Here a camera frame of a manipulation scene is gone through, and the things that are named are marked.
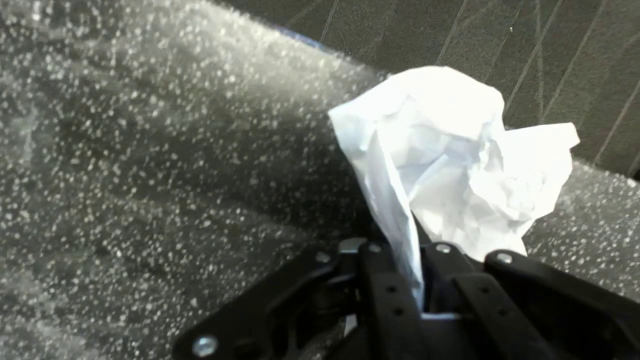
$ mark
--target metal screw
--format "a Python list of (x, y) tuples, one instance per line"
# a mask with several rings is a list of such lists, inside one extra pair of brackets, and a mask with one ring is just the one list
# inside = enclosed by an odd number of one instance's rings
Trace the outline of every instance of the metal screw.
[(316, 263), (327, 265), (327, 263), (331, 263), (331, 260), (332, 260), (332, 257), (331, 257), (331, 255), (327, 255), (327, 253), (319, 253), (319, 255), (316, 255)]
[(507, 253), (501, 253), (497, 259), (498, 259), (498, 263), (504, 263), (504, 265), (513, 265), (515, 263), (515, 257), (511, 257)]
[(212, 354), (216, 354), (216, 350), (218, 350), (218, 339), (214, 339), (214, 336), (203, 336), (194, 343), (194, 354), (198, 359), (212, 356)]
[(453, 253), (453, 247), (449, 247), (449, 244), (439, 244), (439, 247), (436, 247), (436, 253), (440, 253), (440, 255), (451, 255), (451, 253)]
[(383, 248), (377, 247), (377, 244), (371, 244), (368, 250), (371, 250), (371, 253), (383, 253)]

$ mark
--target gray table surface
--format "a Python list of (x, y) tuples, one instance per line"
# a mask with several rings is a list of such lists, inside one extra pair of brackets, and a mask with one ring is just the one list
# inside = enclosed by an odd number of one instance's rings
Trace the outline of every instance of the gray table surface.
[[(3, 3), (0, 359), (172, 339), (368, 223), (327, 110), (384, 76), (201, 0)], [(640, 301), (640, 189), (576, 164), (533, 257)]]

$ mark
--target black bracket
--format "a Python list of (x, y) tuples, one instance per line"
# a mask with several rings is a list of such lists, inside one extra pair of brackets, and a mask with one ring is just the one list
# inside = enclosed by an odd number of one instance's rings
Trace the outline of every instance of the black bracket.
[(507, 250), (480, 265), (425, 244), (422, 265), (419, 309), (387, 242), (308, 250), (187, 331), (175, 359), (301, 359), (336, 328), (332, 360), (640, 359), (640, 306), (623, 297)]

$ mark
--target white tissue paper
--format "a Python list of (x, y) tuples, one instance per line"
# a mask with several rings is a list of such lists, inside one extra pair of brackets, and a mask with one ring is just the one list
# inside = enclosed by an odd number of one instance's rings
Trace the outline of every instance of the white tissue paper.
[(373, 216), (422, 305), (417, 220), (476, 260), (527, 255), (572, 172), (574, 124), (504, 130), (502, 95), (440, 67), (406, 71), (331, 110)]

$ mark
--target paper towel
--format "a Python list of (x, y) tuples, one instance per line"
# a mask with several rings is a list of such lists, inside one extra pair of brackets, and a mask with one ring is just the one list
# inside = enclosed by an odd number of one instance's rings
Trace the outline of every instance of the paper towel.
[(422, 295), (414, 216), (476, 260), (527, 255), (523, 235), (555, 210), (572, 172), (572, 124), (504, 130), (502, 95), (440, 67), (406, 71), (331, 110), (401, 272)]

